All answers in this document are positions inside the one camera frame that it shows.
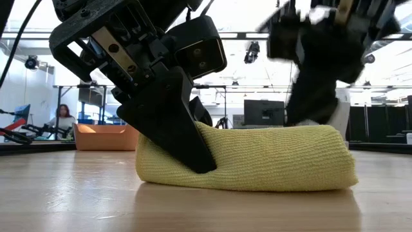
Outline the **person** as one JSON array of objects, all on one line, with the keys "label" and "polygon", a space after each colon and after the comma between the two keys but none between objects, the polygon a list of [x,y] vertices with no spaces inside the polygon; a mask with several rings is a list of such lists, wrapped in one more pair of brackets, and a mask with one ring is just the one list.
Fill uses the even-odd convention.
[{"label": "person", "polygon": [[56,116],[46,124],[48,126],[55,127],[57,125],[57,119],[59,119],[59,128],[62,130],[68,130],[66,138],[72,139],[73,125],[76,123],[76,119],[70,114],[70,110],[66,104],[60,104],[56,111]]}]

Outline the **black computer monitor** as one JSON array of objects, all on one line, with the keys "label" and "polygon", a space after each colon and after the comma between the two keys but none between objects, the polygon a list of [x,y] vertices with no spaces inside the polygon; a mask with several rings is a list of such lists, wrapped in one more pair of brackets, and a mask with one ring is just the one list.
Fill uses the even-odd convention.
[{"label": "black computer monitor", "polygon": [[259,126],[283,126],[285,104],[283,101],[244,100],[244,123]]}]

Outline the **white hexagonal plant pot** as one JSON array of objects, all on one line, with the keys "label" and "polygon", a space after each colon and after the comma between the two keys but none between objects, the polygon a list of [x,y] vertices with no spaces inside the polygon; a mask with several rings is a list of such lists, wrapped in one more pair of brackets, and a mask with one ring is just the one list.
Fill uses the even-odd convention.
[{"label": "white hexagonal plant pot", "polygon": [[345,143],[345,146],[349,147],[349,142],[346,140],[346,129],[350,117],[350,103],[342,102],[340,99],[337,101],[337,107],[332,114],[328,124],[334,127],[340,134]]}]

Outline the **orange plastic basket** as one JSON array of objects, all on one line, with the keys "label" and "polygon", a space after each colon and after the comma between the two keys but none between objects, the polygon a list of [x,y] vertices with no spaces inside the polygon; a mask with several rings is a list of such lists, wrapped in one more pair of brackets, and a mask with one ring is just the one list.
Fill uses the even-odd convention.
[{"label": "orange plastic basket", "polygon": [[73,132],[80,151],[135,151],[139,137],[139,132],[128,124],[74,124]]}]

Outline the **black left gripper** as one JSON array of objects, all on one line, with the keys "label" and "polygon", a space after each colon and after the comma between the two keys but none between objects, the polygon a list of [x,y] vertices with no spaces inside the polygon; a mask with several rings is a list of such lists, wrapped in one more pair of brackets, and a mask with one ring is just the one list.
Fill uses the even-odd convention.
[{"label": "black left gripper", "polygon": [[57,61],[84,82],[100,68],[122,91],[129,84],[120,80],[128,73],[114,63],[108,48],[92,36],[108,30],[121,49],[136,44],[146,33],[163,37],[164,31],[184,9],[197,10],[203,0],[52,0],[61,24],[50,35],[49,47]]}]

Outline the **yellow microfiber towel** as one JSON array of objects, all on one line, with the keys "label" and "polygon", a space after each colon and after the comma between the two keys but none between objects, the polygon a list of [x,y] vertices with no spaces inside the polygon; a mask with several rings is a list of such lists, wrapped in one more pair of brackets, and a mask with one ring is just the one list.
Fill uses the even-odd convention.
[{"label": "yellow microfiber towel", "polygon": [[197,127],[217,168],[197,174],[141,135],[136,173],[155,184],[233,191],[326,191],[358,183],[355,159],[329,125],[263,129]]}]

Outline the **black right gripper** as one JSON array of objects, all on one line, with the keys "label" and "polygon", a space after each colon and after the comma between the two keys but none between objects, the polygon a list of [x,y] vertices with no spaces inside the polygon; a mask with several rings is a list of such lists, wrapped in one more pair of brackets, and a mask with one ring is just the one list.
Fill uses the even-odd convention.
[{"label": "black right gripper", "polygon": [[377,40],[371,39],[375,30],[370,29],[370,21],[363,17],[355,17],[348,28],[346,11],[352,1],[342,2],[340,14],[332,13],[331,7],[318,6],[328,8],[329,13],[316,23],[308,16],[301,18],[304,25],[299,29],[297,59],[293,61],[301,72],[286,105],[287,126],[297,126],[306,120],[327,124],[338,105],[336,80],[354,83],[364,68],[363,58],[371,45],[400,31],[395,11],[388,18],[394,18],[399,29]]}]

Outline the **black partition panels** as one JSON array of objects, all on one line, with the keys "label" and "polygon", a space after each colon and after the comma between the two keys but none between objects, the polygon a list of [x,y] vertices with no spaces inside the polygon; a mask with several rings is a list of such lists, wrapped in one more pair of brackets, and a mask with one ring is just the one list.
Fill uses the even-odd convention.
[{"label": "black partition panels", "polygon": [[407,103],[352,103],[346,140],[412,144],[412,96]]}]

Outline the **tilted blue monitor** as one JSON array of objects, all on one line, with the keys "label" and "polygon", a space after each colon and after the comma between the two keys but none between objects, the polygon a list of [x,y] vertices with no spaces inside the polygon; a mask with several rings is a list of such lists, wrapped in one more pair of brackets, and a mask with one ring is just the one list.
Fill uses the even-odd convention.
[{"label": "tilted blue monitor", "polygon": [[14,110],[14,122],[24,119],[25,123],[27,123],[30,114],[30,106],[30,104],[17,106]]}]

